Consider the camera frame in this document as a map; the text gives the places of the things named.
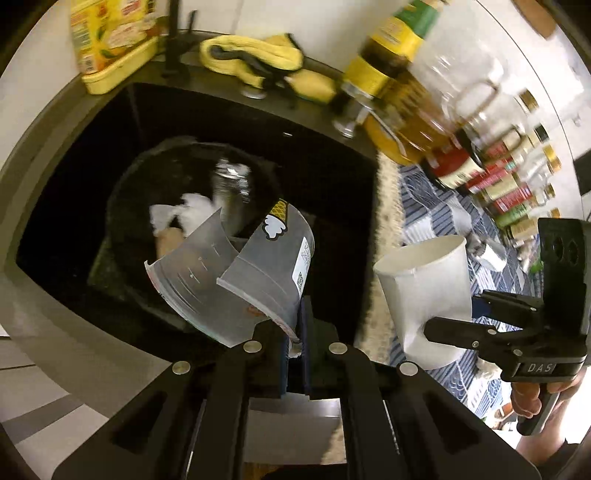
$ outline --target wooden cutting board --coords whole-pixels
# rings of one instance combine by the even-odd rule
[[[536,32],[546,40],[556,30],[556,20],[537,0],[512,0],[517,10]]]

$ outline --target label sticker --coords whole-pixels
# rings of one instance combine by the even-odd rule
[[[279,200],[271,209],[262,223],[262,229],[267,240],[277,240],[287,232],[287,202],[285,200]]]
[[[291,279],[294,281],[297,291],[300,294],[304,293],[304,285],[306,284],[306,277],[308,276],[308,269],[310,268],[310,261],[312,260],[312,254],[310,252],[310,246],[308,240],[304,237],[301,241],[300,252],[297,255],[295,261],[294,271],[291,274]]]

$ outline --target white paper cup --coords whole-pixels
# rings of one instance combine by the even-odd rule
[[[472,321],[466,239],[448,235],[395,248],[374,265],[406,357],[423,369],[445,367],[465,349],[429,342],[433,317]]]

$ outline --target kitchen sink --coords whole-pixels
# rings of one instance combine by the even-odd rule
[[[352,343],[367,308],[376,162],[300,123],[188,89],[131,83],[96,114],[34,206],[17,251],[20,269],[88,322],[160,358],[222,349],[183,322],[175,328],[117,295],[126,278],[116,268],[102,277],[114,294],[89,281],[104,253],[113,187],[141,152],[181,135],[227,143],[275,165],[283,198],[314,219],[316,251],[304,294],[314,315]],[[155,250],[149,255],[142,262],[155,260]]]

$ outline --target green label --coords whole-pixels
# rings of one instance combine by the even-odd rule
[[[425,38],[439,18],[439,12],[421,0],[413,0],[397,12],[395,17],[406,23],[419,37]]]
[[[529,202],[522,203],[513,207],[507,213],[503,213],[503,215],[498,216],[495,219],[495,223],[499,228],[505,228],[512,223],[515,223],[517,220],[525,216],[527,212],[530,211]]]

